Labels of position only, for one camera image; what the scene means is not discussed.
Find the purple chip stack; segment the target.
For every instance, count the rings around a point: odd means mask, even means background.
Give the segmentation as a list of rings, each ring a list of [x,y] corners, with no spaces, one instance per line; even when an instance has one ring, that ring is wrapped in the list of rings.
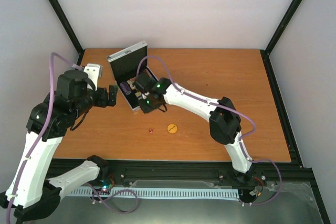
[[[130,88],[128,83],[125,81],[120,83],[120,88],[125,95],[130,95],[132,93],[132,89]]]

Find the aluminium poker case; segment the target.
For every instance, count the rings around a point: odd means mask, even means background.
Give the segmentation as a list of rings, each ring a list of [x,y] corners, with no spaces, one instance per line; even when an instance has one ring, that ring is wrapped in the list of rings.
[[[133,112],[140,109],[139,100],[136,98],[135,93],[138,92],[133,83],[128,83],[132,89],[130,95],[125,95],[120,88],[121,82],[127,82],[131,78],[136,78],[138,73],[146,73],[154,80],[157,77],[152,70],[148,67],[147,61],[141,60],[148,55],[148,44],[146,41],[141,41],[128,48],[122,49],[114,54],[107,56],[107,61],[110,64],[113,77],[128,105]]]

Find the yellow big blind button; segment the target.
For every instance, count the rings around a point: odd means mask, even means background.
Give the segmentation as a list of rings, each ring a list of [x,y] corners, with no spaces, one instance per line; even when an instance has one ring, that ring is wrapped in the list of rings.
[[[171,134],[174,134],[177,132],[177,126],[175,124],[169,124],[167,126],[167,131]]]

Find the yellow card box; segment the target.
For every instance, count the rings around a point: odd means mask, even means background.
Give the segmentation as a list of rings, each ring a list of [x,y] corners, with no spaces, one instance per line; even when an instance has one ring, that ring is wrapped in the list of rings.
[[[141,92],[136,92],[135,93],[136,98],[139,100],[142,98],[142,93]]]

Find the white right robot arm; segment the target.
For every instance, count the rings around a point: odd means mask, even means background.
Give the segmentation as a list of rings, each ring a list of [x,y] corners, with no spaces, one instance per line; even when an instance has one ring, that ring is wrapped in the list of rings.
[[[187,90],[168,78],[156,81],[147,74],[139,74],[133,86],[142,95],[140,108],[144,113],[154,110],[167,111],[168,105],[174,105],[192,112],[207,123],[211,138],[222,144],[232,162],[236,181],[241,185],[247,185],[253,176],[253,159],[247,152],[243,142],[241,118],[244,116],[236,111],[232,101],[223,97],[212,99]]]

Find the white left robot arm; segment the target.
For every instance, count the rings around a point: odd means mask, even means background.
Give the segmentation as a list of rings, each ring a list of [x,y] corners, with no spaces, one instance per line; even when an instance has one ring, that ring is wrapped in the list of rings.
[[[26,143],[18,170],[9,189],[1,193],[1,207],[8,210],[6,222],[44,219],[60,201],[81,185],[109,177],[108,162],[97,156],[54,178],[47,178],[53,155],[68,131],[76,130],[93,107],[115,106],[118,87],[97,86],[97,77],[68,70],[51,86],[44,101],[32,109],[27,122]]]

